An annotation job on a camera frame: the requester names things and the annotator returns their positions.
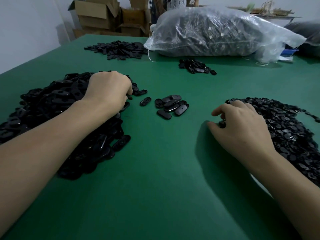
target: blue container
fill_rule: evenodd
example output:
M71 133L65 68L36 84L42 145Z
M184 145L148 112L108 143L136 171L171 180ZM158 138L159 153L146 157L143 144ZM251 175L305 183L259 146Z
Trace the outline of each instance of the blue container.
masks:
M294 52L298 51L298 49L284 49L283 52L281 53L281 56L292 56Z

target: green work mat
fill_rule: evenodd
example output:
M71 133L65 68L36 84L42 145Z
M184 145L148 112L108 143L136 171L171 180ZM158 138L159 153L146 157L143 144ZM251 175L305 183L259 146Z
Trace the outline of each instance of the green work mat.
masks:
M141 60L107 60L83 48L145 38L85 35L0 75L1 120L20 95L66 73L116 70L148 93L133 96L122 113L131 141L110 161L76 181L54 177L2 238L266 240L299 239L277 203L226 153L205 121L231 98L266 97L320 115L320 63L295 56L293 64L258 66L241 57L199 57L218 74L190 74L178 57L150 52ZM190 104L180 117L159 117L154 100L179 94ZM151 97L147 106L139 106ZM320 125L298 115L320 141Z

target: clear plastic bag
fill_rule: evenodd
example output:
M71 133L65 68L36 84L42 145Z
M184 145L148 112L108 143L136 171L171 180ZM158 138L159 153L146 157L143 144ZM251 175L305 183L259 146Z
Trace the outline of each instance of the clear plastic bag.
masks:
M162 14L144 47L166 56L247 56L275 62L284 44L306 38L246 12L221 6L184 7Z
M299 47L301 53L320 57L320 20L289 23L285 28L306 37Z

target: string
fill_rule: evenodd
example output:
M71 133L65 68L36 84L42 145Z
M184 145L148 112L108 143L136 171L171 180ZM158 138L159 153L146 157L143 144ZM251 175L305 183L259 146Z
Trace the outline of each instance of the string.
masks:
M152 60L150 59L149 50L148 50L148 57L149 57L149 60L152 61ZM155 62L155 61L152 61L152 62Z

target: forearm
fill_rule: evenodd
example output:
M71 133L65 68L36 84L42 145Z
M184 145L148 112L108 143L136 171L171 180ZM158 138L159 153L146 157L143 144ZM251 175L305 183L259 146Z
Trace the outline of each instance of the forearm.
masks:
M304 240L320 236L320 189L277 152L250 169L278 202Z
M81 101L0 146L0 236L20 217L75 147L112 115Z

